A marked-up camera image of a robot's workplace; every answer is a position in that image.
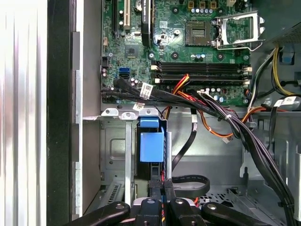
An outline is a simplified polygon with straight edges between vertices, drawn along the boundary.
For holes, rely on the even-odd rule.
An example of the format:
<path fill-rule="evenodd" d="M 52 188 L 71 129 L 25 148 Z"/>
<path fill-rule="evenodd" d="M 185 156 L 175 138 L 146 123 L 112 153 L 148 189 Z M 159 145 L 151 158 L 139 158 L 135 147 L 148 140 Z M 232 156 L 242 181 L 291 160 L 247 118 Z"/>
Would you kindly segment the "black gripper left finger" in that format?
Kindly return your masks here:
<path fill-rule="evenodd" d="M 67 223 L 67 226 L 160 226 L 162 219 L 162 183 L 149 181 L 149 196 L 137 198 L 130 206 L 112 202 Z"/>

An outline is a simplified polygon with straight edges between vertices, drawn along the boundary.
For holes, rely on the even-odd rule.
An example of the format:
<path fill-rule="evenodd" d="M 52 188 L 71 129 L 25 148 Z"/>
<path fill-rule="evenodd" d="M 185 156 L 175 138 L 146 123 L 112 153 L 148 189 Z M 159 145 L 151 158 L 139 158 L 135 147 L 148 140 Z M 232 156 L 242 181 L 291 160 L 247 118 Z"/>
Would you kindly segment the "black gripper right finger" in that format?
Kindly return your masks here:
<path fill-rule="evenodd" d="M 170 226 L 264 226 L 265 222 L 216 202 L 204 204 L 200 210 L 184 198 L 175 196 L 172 181 L 164 181 Z"/>

